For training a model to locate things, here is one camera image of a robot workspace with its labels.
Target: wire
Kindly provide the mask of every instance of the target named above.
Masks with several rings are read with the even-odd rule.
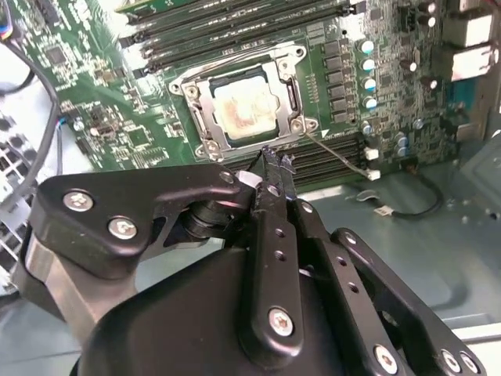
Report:
[[[52,144],[52,139],[54,138],[54,133],[57,128],[57,118],[59,115],[59,100],[57,98],[56,90],[48,78],[43,74],[41,69],[35,64],[33,61],[28,59],[23,51],[18,49],[11,42],[3,42],[5,46],[18,58],[20,58],[29,68],[34,72],[34,74],[38,77],[41,84],[44,86],[47,94],[49,95],[50,101],[52,103],[49,119],[47,120],[47,125],[45,126],[45,131],[41,138],[40,146],[38,147],[38,152],[36,158],[33,160],[31,164],[30,170],[26,174],[24,180],[21,182],[19,186],[17,186],[13,192],[5,198],[4,201],[0,202],[0,210],[10,211],[14,208],[17,202],[30,193],[31,185],[36,182],[37,175],[43,167],[45,160],[47,159],[47,155],[49,154],[50,146]]]
[[[398,219],[405,219],[405,220],[409,220],[409,221],[419,221],[421,219],[428,217],[429,215],[434,214],[444,205],[444,202],[445,202],[444,194],[442,193],[440,188],[438,188],[438,186],[434,182],[429,180],[429,178],[427,178],[426,176],[420,174],[417,171],[416,166],[409,166],[406,169],[406,171],[410,175],[416,177],[421,182],[421,184],[423,184],[426,188],[428,188],[431,192],[433,192],[433,194],[435,196],[435,201],[428,209],[426,209],[422,212],[421,211],[417,212],[417,213],[402,213],[400,211],[396,211],[396,210],[393,210],[392,208],[390,208],[379,197],[372,196],[372,197],[367,198],[364,201],[372,202],[373,205],[376,207],[376,209],[374,211],[382,216],[390,215],[390,216],[398,218]]]
[[[63,174],[63,130],[61,125],[66,124],[66,119],[62,118],[57,122],[57,175]]]
[[[7,0],[2,0],[2,8],[7,18],[7,24],[0,26],[0,39],[6,41],[14,32],[13,16]]]
[[[360,174],[360,175],[366,177],[367,179],[370,179],[369,173],[366,170],[362,170],[361,168],[358,168],[357,166],[355,166],[354,164],[352,164],[348,159],[346,159],[345,157],[343,157],[341,154],[337,153],[336,151],[330,149],[324,143],[322,143],[322,142],[318,141],[317,139],[313,138],[312,135],[310,135],[308,133],[305,133],[305,135],[311,141],[313,141],[314,143],[316,143],[318,146],[320,146],[323,149],[327,150],[329,153],[331,153],[333,156],[335,156],[337,159],[339,159],[341,162],[343,162],[343,164],[346,167],[348,167],[350,170],[352,170],[353,172],[356,172],[357,174]]]
[[[30,72],[28,73],[28,76],[26,76],[26,78],[24,79],[24,81],[14,87],[14,88],[11,88],[11,89],[0,89],[0,96],[7,96],[7,95],[10,95],[10,94],[16,94],[17,92],[20,92],[21,90],[27,88],[29,85],[31,85],[31,83],[33,82],[34,78],[35,78],[35,73],[30,70]]]

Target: white connector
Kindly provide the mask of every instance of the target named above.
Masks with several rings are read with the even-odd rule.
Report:
[[[370,147],[366,147],[364,150],[367,161],[374,161],[375,159],[379,159],[379,150],[371,149]]]
[[[367,172],[367,179],[370,180],[371,182],[381,178],[381,171],[380,170],[366,169],[366,172]]]

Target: cpu socket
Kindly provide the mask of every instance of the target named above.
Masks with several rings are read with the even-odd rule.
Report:
[[[184,96],[202,145],[198,157],[223,161],[263,145],[296,141],[318,127],[305,118],[296,65],[306,48],[294,43],[212,61],[193,67],[171,82]]]

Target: motherboard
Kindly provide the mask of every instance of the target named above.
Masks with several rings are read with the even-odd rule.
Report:
[[[464,0],[13,4],[96,171],[237,170],[269,145],[303,187],[352,179],[305,133],[370,171],[451,160],[481,137],[478,80],[498,61],[494,11]]]

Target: silver screw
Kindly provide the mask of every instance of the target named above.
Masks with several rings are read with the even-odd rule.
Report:
[[[461,372],[461,366],[457,363],[456,358],[447,350],[442,350],[442,357],[445,360],[445,364],[457,374]]]
[[[108,224],[108,230],[114,237],[122,240],[132,239],[138,233],[135,224],[125,218],[112,219]]]
[[[280,196],[280,192],[276,186],[268,185],[268,192],[270,192],[273,196]]]
[[[462,352],[461,353],[461,359],[463,359],[463,362],[467,365],[468,368],[471,369],[471,371],[474,374],[480,374],[480,370],[477,367],[477,364],[468,356],[468,354]]]
[[[308,202],[303,202],[302,204],[303,209],[307,213],[313,213],[313,207],[308,203]]]
[[[225,182],[228,184],[233,184],[235,182],[235,179],[233,178],[232,174],[226,171],[221,171],[219,174],[219,177],[223,179]]]
[[[63,203],[76,212],[86,212],[94,206],[92,197],[83,192],[69,192],[63,197]]]
[[[195,86],[189,86],[186,88],[186,95],[190,99],[198,98],[198,89]]]
[[[268,319],[272,329],[278,335],[289,337],[292,334],[292,330],[294,329],[292,319],[281,309],[274,308],[269,311]]]
[[[314,131],[315,129],[317,129],[318,126],[319,126],[318,123],[316,123],[314,121],[309,121],[306,125],[306,128],[308,128],[308,130],[310,130],[310,131]]]
[[[219,150],[219,145],[215,141],[209,141],[209,142],[207,142],[207,149],[210,152],[215,152],[215,151]]]
[[[299,119],[294,119],[290,122],[290,130],[292,132],[301,132],[303,130],[303,122]]]
[[[344,233],[344,235],[346,236],[347,241],[349,241],[352,244],[357,244],[357,240],[353,235],[351,235],[350,233]]]
[[[374,348],[374,355],[376,356],[377,362],[382,366],[382,368],[389,374],[397,374],[398,364],[393,355],[389,350],[381,345],[377,345]]]

